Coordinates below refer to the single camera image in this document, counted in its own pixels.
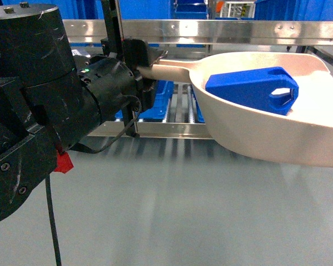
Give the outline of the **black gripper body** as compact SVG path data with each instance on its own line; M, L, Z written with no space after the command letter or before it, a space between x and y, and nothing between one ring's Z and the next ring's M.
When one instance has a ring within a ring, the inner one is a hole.
M97 103L100 125L115 118L119 111L123 112L126 124L137 117L133 111L142 113L139 92L145 77L139 68L150 67L144 66L146 44L141 39L123 39L119 42L117 55L113 57L112 46L108 43L109 52L92 56L89 65L80 70L83 87Z

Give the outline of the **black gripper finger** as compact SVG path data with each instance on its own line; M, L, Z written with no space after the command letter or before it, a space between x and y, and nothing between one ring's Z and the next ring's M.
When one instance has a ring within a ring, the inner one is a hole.
M142 104L142 112L151 109L154 106L157 94L158 82L152 79L142 79L142 88L139 92L139 98Z
M165 58L168 55L168 51L164 49L158 49L156 47L151 47L149 44L145 46L144 59L145 67L150 67L159 60Z

